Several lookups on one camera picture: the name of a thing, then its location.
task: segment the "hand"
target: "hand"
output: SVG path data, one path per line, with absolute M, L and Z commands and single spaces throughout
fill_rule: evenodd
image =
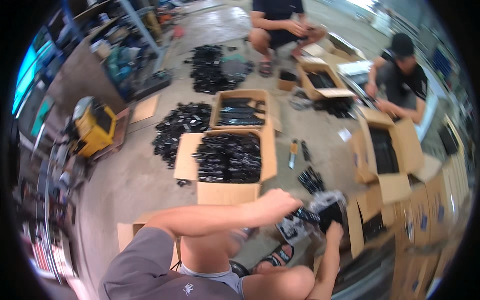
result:
M 269 225 L 280 222 L 283 217 L 303 206 L 303 202 L 282 189 L 271 189 L 257 201 L 245 205 L 248 214 L 254 214 L 263 225 Z
M 375 84 L 375 82 L 369 82 L 369 83 L 367 83 L 366 86 L 365 86 L 365 92 L 366 92 L 367 95 L 369 95 L 370 97 L 375 98 L 375 95 L 376 95 L 377 92 L 378 92 L 378 87 L 377 87 L 377 85 Z
M 287 29 L 288 31 L 290 31 L 291 33 L 293 33 L 294 35 L 296 36 L 305 36 L 306 35 L 306 30 L 305 30 L 305 27 L 302 23 L 300 22 L 297 22 L 295 20 L 287 20 L 285 22 L 285 29 Z
M 327 229 L 326 233 L 327 242 L 337 242 L 340 244 L 340 241 L 343 237 L 343 228 L 339 223 L 332 221 L 330 227 Z
M 377 98 L 377 102 L 375 102 L 374 104 L 381 112 L 384 112 L 384 113 L 392 112 L 391 103 L 387 100 Z

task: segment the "logo on shirt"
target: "logo on shirt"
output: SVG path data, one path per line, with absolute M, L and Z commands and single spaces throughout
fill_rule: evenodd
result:
M 183 291 L 185 292 L 185 294 L 187 294 L 187 296 L 190 296 L 190 292 L 193 290 L 193 284 L 189 283 L 185 286 L 185 288 L 183 289 Z

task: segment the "foot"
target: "foot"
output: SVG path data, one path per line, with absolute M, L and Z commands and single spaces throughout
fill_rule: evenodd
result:
M 258 72 L 262 77 L 272 76 L 272 58 L 264 56 L 258 63 Z
M 273 267 L 285 266 L 292 259 L 292 257 L 293 257 L 293 246 L 290 246 L 289 244 L 284 244 L 281 247 L 276 248 L 272 254 L 263 258 L 255 267 L 253 267 L 250 273 L 259 274 Z

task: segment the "dark shorts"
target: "dark shorts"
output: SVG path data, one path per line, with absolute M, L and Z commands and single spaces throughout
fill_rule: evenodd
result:
M 267 30 L 268 34 L 271 37 L 270 40 L 270 48 L 275 49 L 280 46 L 286 45 L 290 42 L 295 42 L 298 40 L 305 40 L 307 39 L 306 36 L 299 37 L 291 33 L 286 29 L 282 30 Z

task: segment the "knee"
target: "knee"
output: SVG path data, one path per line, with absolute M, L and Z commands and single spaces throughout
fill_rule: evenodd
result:
M 248 35 L 248 40 L 252 43 L 252 46 L 265 46 L 269 41 L 268 32 L 265 29 L 253 28 Z
M 288 278 L 283 283 L 289 299 L 305 299 L 315 284 L 315 276 L 310 268 L 298 265 L 288 271 Z

